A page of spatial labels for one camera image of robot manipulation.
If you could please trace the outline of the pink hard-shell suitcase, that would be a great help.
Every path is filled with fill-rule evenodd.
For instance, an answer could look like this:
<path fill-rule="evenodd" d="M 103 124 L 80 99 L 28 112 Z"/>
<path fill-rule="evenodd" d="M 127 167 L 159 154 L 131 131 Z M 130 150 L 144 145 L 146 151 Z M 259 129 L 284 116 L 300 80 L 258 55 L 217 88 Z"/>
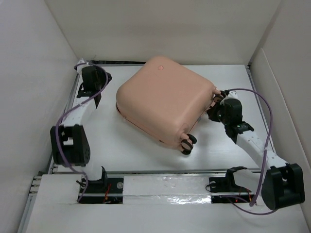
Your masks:
<path fill-rule="evenodd" d="M 116 108 L 162 145 L 189 155 L 197 142 L 191 131 L 219 93 L 205 77 L 156 56 L 118 88 Z"/>

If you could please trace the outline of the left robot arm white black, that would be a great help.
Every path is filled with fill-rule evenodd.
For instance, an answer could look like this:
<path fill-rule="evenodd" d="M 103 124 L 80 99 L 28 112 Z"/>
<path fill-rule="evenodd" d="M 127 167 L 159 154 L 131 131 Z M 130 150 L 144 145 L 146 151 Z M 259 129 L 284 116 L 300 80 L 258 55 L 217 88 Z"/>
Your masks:
<path fill-rule="evenodd" d="M 76 104 L 58 119 L 55 126 L 51 127 L 50 137 L 54 163 L 83 176 L 81 181 L 77 181 L 82 188 L 79 196 L 81 199 L 89 184 L 100 193 L 108 188 L 104 168 L 101 176 L 96 176 L 90 181 L 83 170 L 78 171 L 75 167 L 84 167 L 90 161 L 90 146 L 83 122 L 98 108 L 102 98 L 101 93 L 112 80 L 112 76 L 104 68 L 89 62 L 79 63 L 74 69 L 82 76 L 82 83 L 75 97 Z"/>

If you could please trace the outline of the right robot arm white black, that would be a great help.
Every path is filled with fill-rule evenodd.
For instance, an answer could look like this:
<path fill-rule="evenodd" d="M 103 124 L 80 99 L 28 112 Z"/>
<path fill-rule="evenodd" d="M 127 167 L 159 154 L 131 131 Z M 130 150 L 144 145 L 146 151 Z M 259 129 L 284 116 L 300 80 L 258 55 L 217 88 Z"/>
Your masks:
<path fill-rule="evenodd" d="M 225 187 L 235 191 L 243 187 L 254 192 L 250 206 L 258 196 L 272 211 L 305 201 L 303 171 L 298 164 L 289 164 L 270 150 L 257 136 L 254 128 L 242 119 L 242 104 L 233 97 L 216 95 L 215 104 L 208 111 L 208 118 L 220 122 L 226 135 L 259 166 L 257 176 L 245 167 L 231 168 L 225 178 Z"/>

